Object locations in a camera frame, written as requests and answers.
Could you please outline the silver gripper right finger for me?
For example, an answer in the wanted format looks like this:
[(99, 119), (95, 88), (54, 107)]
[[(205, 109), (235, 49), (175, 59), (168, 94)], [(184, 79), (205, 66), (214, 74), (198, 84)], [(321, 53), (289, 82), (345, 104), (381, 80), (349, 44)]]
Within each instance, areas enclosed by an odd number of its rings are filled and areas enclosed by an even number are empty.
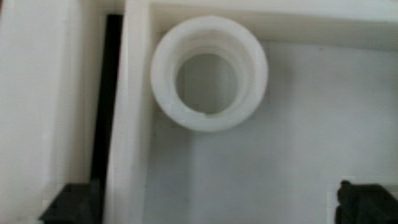
[(335, 224), (398, 224), (398, 199), (379, 184), (342, 181)]

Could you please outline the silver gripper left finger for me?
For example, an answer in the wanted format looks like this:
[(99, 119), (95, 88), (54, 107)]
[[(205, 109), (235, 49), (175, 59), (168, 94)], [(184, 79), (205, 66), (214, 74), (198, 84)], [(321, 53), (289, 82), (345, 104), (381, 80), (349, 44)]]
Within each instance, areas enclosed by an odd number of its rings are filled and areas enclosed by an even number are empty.
[(97, 182), (65, 186), (40, 221), (43, 224), (102, 224), (102, 189)]

